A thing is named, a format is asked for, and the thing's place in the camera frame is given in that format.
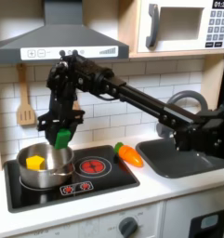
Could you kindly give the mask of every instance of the black sink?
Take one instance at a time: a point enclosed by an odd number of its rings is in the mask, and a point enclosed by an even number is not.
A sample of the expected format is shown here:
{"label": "black sink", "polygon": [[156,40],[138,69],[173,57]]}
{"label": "black sink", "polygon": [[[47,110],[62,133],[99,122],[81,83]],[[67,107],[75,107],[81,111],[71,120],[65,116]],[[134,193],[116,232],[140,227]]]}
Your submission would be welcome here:
{"label": "black sink", "polygon": [[141,142],[136,147],[159,175],[177,179],[224,168],[224,160],[197,152],[177,152],[173,139]]}

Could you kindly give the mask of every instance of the gray faucet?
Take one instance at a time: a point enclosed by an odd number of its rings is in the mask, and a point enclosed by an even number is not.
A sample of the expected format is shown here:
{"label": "gray faucet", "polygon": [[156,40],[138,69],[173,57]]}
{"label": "gray faucet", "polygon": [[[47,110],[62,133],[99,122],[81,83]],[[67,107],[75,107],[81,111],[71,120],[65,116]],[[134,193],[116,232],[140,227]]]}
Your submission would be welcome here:
{"label": "gray faucet", "polygon": [[[185,99],[185,98],[196,99],[197,101],[199,101],[199,103],[201,105],[201,111],[208,110],[208,105],[207,105],[207,102],[206,102],[204,96],[201,95],[200,93],[197,93],[195,91],[190,91],[190,90],[181,91],[181,92],[175,94],[174,96],[172,96],[169,99],[169,101],[167,103],[174,104],[178,100]],[[169,138],[170,134],[173,132],[172,129],[170,129],[169,127],[164,126],[163,124],[160,124],[160,123],[157,124],[156,130],[157,130],[159,137],[166,138],[166,139]]]}

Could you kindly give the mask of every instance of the microwave door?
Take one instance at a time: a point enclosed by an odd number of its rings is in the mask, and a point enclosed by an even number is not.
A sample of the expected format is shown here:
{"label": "microwave door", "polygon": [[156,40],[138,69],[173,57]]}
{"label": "microwave door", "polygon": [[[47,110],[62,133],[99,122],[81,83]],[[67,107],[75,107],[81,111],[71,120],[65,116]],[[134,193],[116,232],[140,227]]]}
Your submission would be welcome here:
{"label": "microwave door", "polygon": [[142,0],[138,52],[205,49],[211,9],[210,0]]}

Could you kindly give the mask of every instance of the white brick wall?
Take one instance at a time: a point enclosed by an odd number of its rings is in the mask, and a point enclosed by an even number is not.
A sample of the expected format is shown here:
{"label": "white brick wall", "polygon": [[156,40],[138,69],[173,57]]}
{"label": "white brick wall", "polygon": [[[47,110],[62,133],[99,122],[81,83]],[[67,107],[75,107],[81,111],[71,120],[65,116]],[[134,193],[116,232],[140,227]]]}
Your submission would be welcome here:
{"label": "white brick wall", "polygon": [[[167,102],[182,90],[200,92],[204,58],[109,60],[99,61],[99,65],[112,68],[130,86]],[[46,79],[50,68],[51,65],[38,64],[27,68],[29,100],[36,116],[48,109],[50,91],[46,88]],[[85,122],[78,126],[71,144],[155,132],[157,119],[127,103],[119,100],[108,102],[83,92],[78,92],[78,100],[86,112]],[[46,141],[45,133],[38,132],[36,126],[17,125],[19,105],[20,87],[16,68],[0,65],[0,147],[6,159],[13,158],[13,154],[26,146]],[[193,99],[184,99],[178,105],[191,112],[198,111]]]}

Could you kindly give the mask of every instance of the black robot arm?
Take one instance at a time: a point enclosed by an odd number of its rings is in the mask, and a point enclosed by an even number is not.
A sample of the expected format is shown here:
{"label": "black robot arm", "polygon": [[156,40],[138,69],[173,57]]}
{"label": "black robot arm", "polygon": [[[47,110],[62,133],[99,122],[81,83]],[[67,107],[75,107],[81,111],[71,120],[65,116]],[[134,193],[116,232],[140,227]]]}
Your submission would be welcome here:
{"label": "black robot arm", "polygon": [[178,151],[195,150],[224,158],[224,105],[215,111],[192,114],[176,105],[165,104],[135,88],[128,86],[114,75],[111,69],[99,67],[74,51],[63,56],[47,79],[51,89],[49,112],[38,118],[39,130],[45,130],[46,138],[54,145],[60,129],[73,133],[83,123],[83,111],[73,111],[76,89],[100,99],[119,99],[158,118],[172,128]]}

